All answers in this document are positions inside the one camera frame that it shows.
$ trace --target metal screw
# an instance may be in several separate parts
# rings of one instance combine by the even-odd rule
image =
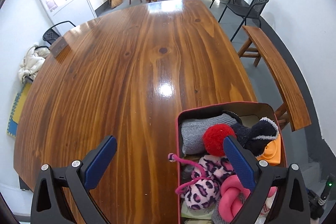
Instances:
[[[48,168],[49,168],[49,165],[48,164],[44,164],[44,165],[42,165],[41,170],[42,171],[46,171]]]
[[[297,164],[292,164],[292,169],[293,170],[298,170],[299,169],[299,166]]]
[[[268,165],[268,162],[266,160],[260,160],[259,165],[262,167],[266,167]]]
[[[81,162],[79,160],[74,160],[71,164],[72,167],[78,167],[81,165]]]

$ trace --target yellow foam mat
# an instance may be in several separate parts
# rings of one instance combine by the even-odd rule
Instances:
[[[17,102],[14,102],[13,104],[14,111],[13,111],[12,119],[16,123],[19,123],[23,105],[27,99],[28,91],[30,90],[31,86],[32,86],[31,83],[26,83],[24,87],[22,88],[21,93],[19,94]]]

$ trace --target pink leopard print toy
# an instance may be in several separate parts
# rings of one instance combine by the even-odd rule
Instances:
[[[186,205],[194,210],[214,205],[220,195],[221,183],[234,174],[227,158],[205,155],[199,160],[199,163],[195,163],[170,153],[168,159],[171,162],[178,161],[194,166],[192,180],[180,185],[175,190],[176,194],[181,194],[184,197]]]

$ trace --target red pom-pom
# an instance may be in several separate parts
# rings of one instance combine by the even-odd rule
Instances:
[[[209,127],[203,135],[203,142],[206,151],[213,156],[225,156],[223,150],[223,141],[227,136],[234,136],[235,132],[227,124],[216,124]]]

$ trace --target gray sock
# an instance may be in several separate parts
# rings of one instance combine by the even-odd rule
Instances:
[[[224,123],[231,126],[237,120],[230,115],[223,113],[220,116],[208,119],[187,119],[182,123],[181,133],[183,138],[182,152],[184,154],[198,154],[205,152],[203,135],[210,126]]]
[[[238,197],[239,197],[240,201],[242,202],[242,204],[244,204],[245,198],[244,198],[243,194],[240,193]],[[211,220],[214,224],[229,224],[230,222],[226,222],[224,219],[222,219],[221,215],[218,212],[218,205],[219,205],[220,200],[221,200],[221,198],[219,198],[217,200],[216,207],[213,210],[213,213],[212,213],[212,216],[211,216]]]
[[[220,214],[218,212],[218,204],[219,204],[220,200],[221,199],[217,200],[216,207],[213,210],[213,213],[212,213],[212,216],[211,216],[211,220],[214,224],[229,224],[229,222],[226,222],[224,219],[222,219],[222,217],[220,216]]]

